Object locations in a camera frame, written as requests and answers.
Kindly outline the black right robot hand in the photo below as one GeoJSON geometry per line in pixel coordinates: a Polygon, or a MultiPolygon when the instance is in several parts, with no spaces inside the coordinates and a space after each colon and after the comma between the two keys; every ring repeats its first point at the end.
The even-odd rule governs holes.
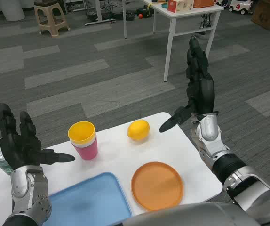
{"type": "Polygon", "coordinates": [[[214,80],[208,72],[208,59],[202,50],[199,41],[192,36],[187,51],[186,77],[189,79],[186,89],[188,104],[179,107],[174,115],[164,122],[159,131],[161,133],[171,129],[175,125],[183,124],[192,116],[202,117],[204,114],[214,112],[214,80]]]}

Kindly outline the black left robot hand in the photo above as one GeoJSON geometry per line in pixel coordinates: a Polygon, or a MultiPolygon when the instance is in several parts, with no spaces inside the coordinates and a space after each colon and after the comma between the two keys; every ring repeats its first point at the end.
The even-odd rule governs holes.
{"type": "Polygon", "coordinates": [[[65,153],[55,153],[53,149],[43,149],[41,141],[36,137],[36,127],[26,111],[20,112],[20,133],[10,107],[0,104],[0,146],[2,154],[12,170],[22,166],[52,165],[75,160],[65,153]]]}

